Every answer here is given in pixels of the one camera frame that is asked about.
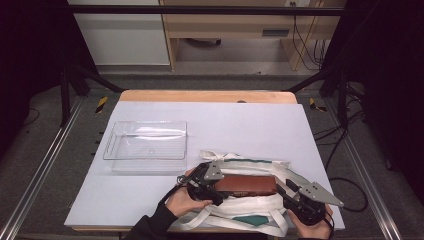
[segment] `clear plastic container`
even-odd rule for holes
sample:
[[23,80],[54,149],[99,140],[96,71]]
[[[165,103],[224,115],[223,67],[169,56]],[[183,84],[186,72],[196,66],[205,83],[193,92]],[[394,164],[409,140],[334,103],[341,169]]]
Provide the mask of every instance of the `clear plastic container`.
[[186,168],[186,122],[116,122],[103,158],[113,171],[183,171]]

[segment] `white tote bag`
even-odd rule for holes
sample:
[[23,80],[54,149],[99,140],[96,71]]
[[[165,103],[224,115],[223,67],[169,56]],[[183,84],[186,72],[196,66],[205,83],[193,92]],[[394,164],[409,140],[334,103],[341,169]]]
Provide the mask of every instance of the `white tote bag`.
[[[236,154],[220,155],[212,151],[202,151],[201,157],[217,161],[222,173],[252,176],[274,176],[289,196],[294,192],[285,186],[290,179],[297,185],[309,182],[290,170],[290,163],[283,161],[253,160]],[[284,237],[288,225],[283,217],[286,209],[279,194],[258,197],[229,197],[219,205],[209,205],[200,212],[190,212],[179,219],[183,230],[190,230],[201,223],[217,227],[262,232],[276,237]]]

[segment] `floor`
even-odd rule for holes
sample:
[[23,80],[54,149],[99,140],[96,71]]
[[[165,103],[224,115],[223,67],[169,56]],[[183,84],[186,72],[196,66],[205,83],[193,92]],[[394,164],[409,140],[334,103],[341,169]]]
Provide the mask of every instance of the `floor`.
[[[105,71],[104,77],[131,89],[283,90],[316,72],[304,67],[291,71],[287,58],[276,54],[282,50],[278,40],[223,39],[219,46],[184,40],[175,71],[151,67],[151,71],[142,74]],[[305,61],[308,66],[314,66],[310,60]],[[15,239],[118,239],[117,233],[79,233],[63,225],[119,97],[88,81],[92,88],[89,96],[72,98],[73,103],[80,104],[79,114],[66,140],[55,146],[59,150],[57,155],[47,156],[53,161],[47,164],[41,179],[43,184],[34,190],[33,198],[25,198],[29,195],[27,187],[35,184],[33,176],[40,173],[39,166],[44,166],[46,152],[61,131],[60,89],[52,88],[32,99],[26,125],[0,162],[0,224],[7,226],[16,220],[16,232],[5,233],[3,228],[1,234],[16,234]],[[317,138],[325,134],[322,131],[338,125],[334,117],[336,102],[334,98],[319,96],[320,84],[312,84],[296,94]],[[108,96],[108,101],[101,113],[95,113],[103,96]],[[320,109],[310,107],[311,98]],[[342,210],[346,229],[336,232],[335,239],[424,239],[423,206],[402,173],[386,169],[384,155],[366,124],[366,116],[360,112],[359,101],[350,97],[349,100],[352,101],[348,115],[356,117],[350,122],[348,136],[336,148],[327,173],[330,178],[347,178],[371,194],[367,196],[369,206],[364,211]],[[336,131],[317,140],[323,164],[329,161],[340,134]],[[354,185],[338,179],[331,183],[335,195],[346,206],[353,209],[364,206],[365,198]],[[20,202],[25,207],[19,208]],[[19,210],[23,218],[13,218]],[[287,239],[295,238],[295,235],[287,236]]]

